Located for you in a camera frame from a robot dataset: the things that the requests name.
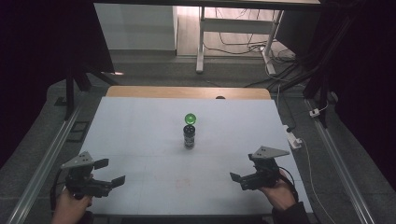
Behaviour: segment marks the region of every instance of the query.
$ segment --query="aluminum rail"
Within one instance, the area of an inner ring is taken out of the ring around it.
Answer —
[[[30,179],[29,184],[27,185],[22,196],[20,197],[20,200],[15,206],[14,211],[8,218],[7,224],[22,224],[26,219],[27,215],[30,212],[30,209],[33,206],[33,203],[35,202],[35,198],[41,190],[41,187],[43,186],[48,174],[50,173],[50,169],[52,168],[53,163],[55,163],[55,160],[58,157],[62,146],[64,145],[64,141],[66,140],[67,135],[73,127],[73,123],[76,120],[78,113],[80,112],[82,105],[87,98],[87,94],[88,93],[86,92],[82,92],[80,94],[81,100],[79,101],[78,106],[76,107],[73,114],[70,116],[69,120],[66,120],[64,122],[60,131],[52,140],[46,154],[44,155],[37,169],[35,170],[34,175]]]
[[[305,100],[306,107],[309,110],[312,110],[311,104],[309,104],[308,100]],[[370,209],[367,206],[366,201],[364,201],[361,196],[361,192],[356,186],[351,174],[349,173],[347,166],[338,151],[337,146],[332,140],[332,136],[327,129],[323,127],[321,122],[318,119],[315,120],[315,125],[317,127],[318,133],[329,153],[329,156],[334,164],[335,170],[340,176],[341,182],[346,189],[347,195],[350,197],[350,201],[352,202],[353,207],[356,210],[356,213],[363,224],[374,224],[374,218],[371,215]]]
[[[287,3],[255,0],[93,0],[94,3],[184,6],[184,7],[236,7],[274,10],[322,11],[330,8],[350,8],[354,6],[317,3]]]

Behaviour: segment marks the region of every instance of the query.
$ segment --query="sleeve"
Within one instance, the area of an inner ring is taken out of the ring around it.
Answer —
[[[299,202],[285,211],[279,212],[273,209],[275,224],[309,224],[308,215],[305,212],[303,202]]]
[[[85,211],[84,216],[82,216],[77,224],[93,224],[93,213]]]

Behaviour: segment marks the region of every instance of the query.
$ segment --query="metal stand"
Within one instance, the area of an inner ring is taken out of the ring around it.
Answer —
[[[274,41],[277,26],[283,11],[279,11],[274,21],[245,21],[245,20],[230,20],[230,19],[206,19],[205,8],[202,7],[200,14],[200,34],[197,52],[197,66],[196,73],[202,74],[204,72],[204,33],[205,32],[221,32],[221,33],[235,33],[235,34],[258,34],[269,35],[265,48],[261,48],[262,57],[268,70],[268,74],[275,75],[276,71],[269,57],[271,45]]]

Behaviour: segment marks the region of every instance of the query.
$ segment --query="green cap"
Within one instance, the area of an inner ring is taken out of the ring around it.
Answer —
[[[186,121],[187,124],[194,124],[196,120],[197,120],[197,118],[192,113],[190,113],[190,114],[186,115],[186,117],[184,117],[184,121]]]

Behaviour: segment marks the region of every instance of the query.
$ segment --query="human hand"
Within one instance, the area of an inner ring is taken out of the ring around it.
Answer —
[[[78,223],[91,203],[92,196],[84,196],[81,200],[77,200],[68,189],[64,189],[56,203],[51,224]]]
[[[279,179],[272,188],[259,188],[267,196],[270,204],[278,211],[285,211],[296,204],[290,187],[285,181]]]

